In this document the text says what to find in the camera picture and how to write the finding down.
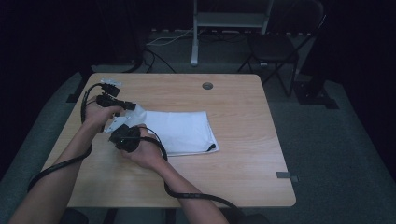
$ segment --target person's left hand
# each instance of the person's left hand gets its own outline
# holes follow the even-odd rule
[[[94,96],[86,104],[84,122],[92,122],[98,128],[102,128],[115,113],[122,111],[123,108],[118,105],[101,107],[96,103],[96,96]]]

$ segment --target wooden table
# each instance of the wooden table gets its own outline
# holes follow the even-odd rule
[[[118,99],[133,101],[147,110],[207,112],[220,151],[169,158],[202,192],[240,207],[295,204],[290,180],[276,177],[276,172],[288,169],[256,75],[93,74],[86,89],[103,77],[122,82]],[[205,82],[211,82],[213,89],[204,90]],[[95,88],[91,96],[101,92]],[[80,126],[81,99],[45,167],[53,164]],[[68,206],[179,207],[155,173],[124,159],[108,137],[109,133],[99,133],[93,140],[92,154],[82,163]]]

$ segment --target cable connector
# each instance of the cable connector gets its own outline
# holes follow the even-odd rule
[[[114,98],[117,97],[120,93],[120,89],[115,87],[114,85],[104,83],[101,86],[102,86],[102,90],[104,90],[106,94]]]

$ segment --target finger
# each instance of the finger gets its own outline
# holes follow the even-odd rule
[[[109,110],[109,112],[111,114],[116,114],[116,113],[120,113],[123,111],[123,108],[119,105],[109,106],[107,109]]]

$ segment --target white cloth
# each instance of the white cloth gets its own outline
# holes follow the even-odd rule
[[[168,156],[193,155],[219,150],[205,111],[161,112],[146,111],[140,105],[127,110],[125,117],[118,117],[105,129],[110,133],[122,124],[129,127],[145,123],[161,139]]]

